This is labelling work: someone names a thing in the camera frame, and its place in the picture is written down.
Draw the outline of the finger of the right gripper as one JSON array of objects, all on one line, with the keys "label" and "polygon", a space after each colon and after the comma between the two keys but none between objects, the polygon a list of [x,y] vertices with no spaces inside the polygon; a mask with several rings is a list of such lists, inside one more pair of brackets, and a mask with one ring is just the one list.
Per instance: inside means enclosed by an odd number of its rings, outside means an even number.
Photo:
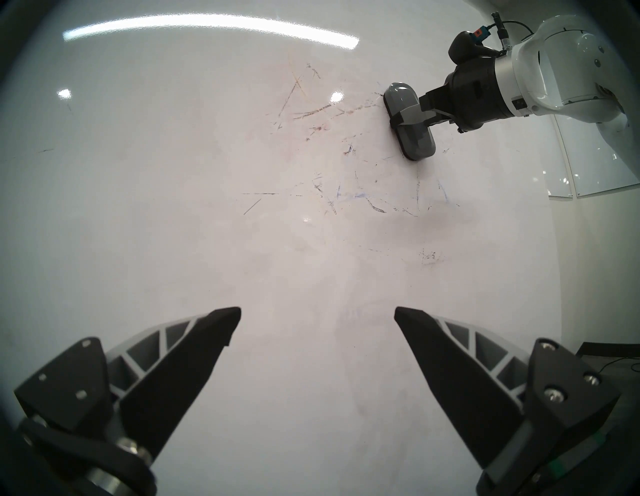
[{"label": "finger of the right gripper", "polygon": [[427,127],[451,121],[451,115],[442,113],[436,109],[422,110],[420,104],[416,104],[398,111],[390,117],[390,126],[397,129],[401,126],[416,126],[424,124]]}]

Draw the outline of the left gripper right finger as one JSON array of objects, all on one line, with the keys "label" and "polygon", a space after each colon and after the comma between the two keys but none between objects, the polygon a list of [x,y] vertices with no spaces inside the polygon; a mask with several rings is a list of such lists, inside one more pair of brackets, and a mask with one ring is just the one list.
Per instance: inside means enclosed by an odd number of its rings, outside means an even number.
[{"label": "left gripper right finger", "polygon": [[482,472],[477,495],[605,495],[619,390],[550,338],[526,353],[484,328],[398,306],[431,393]]}]

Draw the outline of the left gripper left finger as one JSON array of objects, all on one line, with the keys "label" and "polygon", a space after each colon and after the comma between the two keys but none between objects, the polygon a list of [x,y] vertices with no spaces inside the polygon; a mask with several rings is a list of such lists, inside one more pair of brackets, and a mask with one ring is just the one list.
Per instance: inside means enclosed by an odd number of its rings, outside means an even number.
[{"label": "left gripper left finger", "polygon": [[157,325],[104,351],[85,337],[14,395],[13,495],[156,495],[152,464],[209,380],[238,306]]}]

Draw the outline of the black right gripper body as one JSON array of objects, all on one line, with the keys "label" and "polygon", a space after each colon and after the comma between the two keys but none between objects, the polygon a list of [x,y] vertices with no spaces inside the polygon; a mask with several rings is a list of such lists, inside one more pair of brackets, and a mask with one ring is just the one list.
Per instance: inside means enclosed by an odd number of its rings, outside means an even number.
[{"label": "black right gripper body", "polygon": [[459,133],[474,131],[487,122],[514,117],[508,109],[495,75],[495,57],[475,57],[450,73],[445,84],[421,97],[434,116],[426,126],[456,124]]}]

